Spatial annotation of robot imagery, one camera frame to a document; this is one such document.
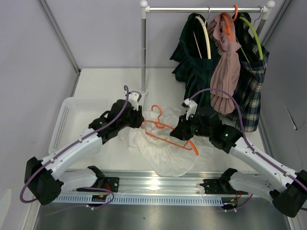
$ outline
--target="plaid fabric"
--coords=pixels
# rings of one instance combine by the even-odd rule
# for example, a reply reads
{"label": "plaid fabric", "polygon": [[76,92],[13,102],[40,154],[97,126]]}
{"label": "plaid fabric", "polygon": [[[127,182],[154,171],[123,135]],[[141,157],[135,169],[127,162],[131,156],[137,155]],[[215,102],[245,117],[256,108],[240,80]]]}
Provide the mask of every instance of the plaid fabric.
{"label": "plaid fabric", "polygon": [[[199,21],[195,19],[196,16],[201,17],[205,21],[205,19],[197,13],[192,13],[188,17],[182,30],[179,44],[170,58],[171,60],[179,62],[172,73],[175,74],[176,80],[186,83],[184,99],[189,98],[201,89],[210,87],[211,76],[220,59],[217,53],[217,47],[211,39],[210,48],[212,59],[207,59],[207,47],[203,28]],[[200,58],[193,32],[198,41],[202,59]],[[193,100],[195,100],[199,106],[210,105],[210,92],[202,93]]]}
{"label": "plaid fabric", "polygon": [[[244,131],[254,132],[257,130],[260,117],[260,90],[264,82],[269,52],[261,46],[263,60],[259,60],[256,40],[249,34],[249,26],[239,17],[245,17],[248,21],[251,21],[251,18],[248,13],[240,13],[235,21],[236,37],[242,45],[249,63],[246,62],[246,57],[241,49],[238,50],[241,69],[237,88],[234,92],[234,99],[239,104],[242,112]],[[236,121],[236,128],[241,129],[237,110],[226,115],[226,117]]]}

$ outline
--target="gray wall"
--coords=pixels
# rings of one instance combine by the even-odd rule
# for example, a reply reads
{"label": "gray wall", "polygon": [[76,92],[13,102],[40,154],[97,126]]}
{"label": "gray wall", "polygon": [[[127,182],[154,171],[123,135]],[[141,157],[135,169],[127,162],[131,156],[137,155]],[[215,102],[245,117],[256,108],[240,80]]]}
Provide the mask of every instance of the gray wall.
{"label": "gray wall", "polygon": [[[140,66],[141,0],[47,0],[80,68]],[[148,0],[153,7],[257,7],[268,0]],[[270,26],[283,0],[263,28]],[[175,67],[170,61],[189,13],[150,13],[147,20],[149,67]],[[259,14],[252,14],[253,19]]]}
{"label": "gray wall", "polygon": [[47,155],[76,74],[35,0],[1,1],[0,31],[0,194],[12,189],[1,229],[17,230],[29,207],[19,200],[25,164]]}
{"label": "gray wall", "polygon": [[[307,170],[306,8],[307,1],[294,0],[267,45],[270,57],[261,100],[273,156],[298,171]],[[307,212],[299,215],[307,229]]]}

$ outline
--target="white rack post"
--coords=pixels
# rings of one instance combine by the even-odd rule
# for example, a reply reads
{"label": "white rack post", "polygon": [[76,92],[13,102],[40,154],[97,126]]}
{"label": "white rack post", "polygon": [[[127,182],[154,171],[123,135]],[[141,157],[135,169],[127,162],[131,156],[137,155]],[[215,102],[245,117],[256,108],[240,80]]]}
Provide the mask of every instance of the white rack post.
{"label": "white rack post", "polygon": [[[142,34],[142,51],[141,51],[141,93],[147,94],[146,89],[146,17],[150,12],[236,12],[235,7],[204,7],[204,8],[174,8],[174,7],[150,7],[146,0],[142,0],[141,3],[141,34]],[[258,6],[256,8],[238,8],[238,12],[247,13],[262,13],[261,21],[257,28],[257,34],[259,35],[263,29],[272,8],[275,6],[274,1],[268,1],[267,6]]]}

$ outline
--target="white garment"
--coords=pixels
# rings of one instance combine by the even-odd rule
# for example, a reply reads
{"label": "white garment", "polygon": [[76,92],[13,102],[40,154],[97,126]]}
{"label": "white garment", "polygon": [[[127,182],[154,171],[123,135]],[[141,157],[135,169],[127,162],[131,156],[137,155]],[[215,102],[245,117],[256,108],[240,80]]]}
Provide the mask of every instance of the white garment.
{"label": "white garment", "polygon": [[[157,108],[154,111],[143,111],[145,120],[157,121],[160,113]],[[161,123],[175,128],[182,112],[175,108],[162,108],[162,111],[163,115],[160,117]],[[149,122],[143,123],[143,126],[148,133],[160,138],[181,146],[184,146],[186,143],[185,141],[171,137],[169,133],[172,130],[167,127],[158,129],[154,123]],[[145,160],[160,176],[182,176],[194,166],[197,160],[207,161],[212,155],[212,148],[206,145],[208,140],[201,137],[191,139],[199,152],[199,156],[196,156],[194,150],[185,150],[148,136],[143,128],[125,128],[119,132],[118,136],[130,150],[139,150]]]}

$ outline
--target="hanging clothes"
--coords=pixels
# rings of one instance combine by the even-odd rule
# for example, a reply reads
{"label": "hanging clothes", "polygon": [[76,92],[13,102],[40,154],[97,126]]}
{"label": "hanging clothes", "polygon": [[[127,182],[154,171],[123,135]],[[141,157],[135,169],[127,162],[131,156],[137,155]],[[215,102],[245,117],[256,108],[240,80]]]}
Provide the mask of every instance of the hanging clothes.
{"label": "hanging clothes", "polygon": [[[210,87],[211,76],[220,60],[217,47],[210,38],[211,59],[208,59],[204,30],[199,20],[195,18],[197,16],[205,22],[204,17],[198,13],[192,13],[188,17],[179,44],[170,58],[179,62],[172,73],[175,74],[176,80],[186,83],[184,99],[189,98],[201,89]],[[195,98],[195,102],[199,106],[210,105],[210,101],[210,92],[203,93]]]}
{"label": "hanging clothes", "polygon": [[[235,21],[236,37],[244,53],[238,50],[241,70],[234,99],[242,112],[244,131],[254,132],[257,130],[260,117],[260,91],[264,82],[269,52],[261,46],[263,60],[260,60],[257,42],[248,32],[249,26],[239,17],[244,17],[251,22],[248,13],[240,13]],[[237,110],[226,117],[236,121],[236,128],[241,129]]]}
{"label": "hanging clothes", "polygon": [[[236,31],[232,17],[221,13],[208,26],[208,34],[217,46],[221,59],[211,78],[210,87],[234,94],[240,74],[238,53],[241,45],[236,42]],[[211,91],[211,106],[215,111],[229,114],[235,109],[232,100],[225,94]]]}

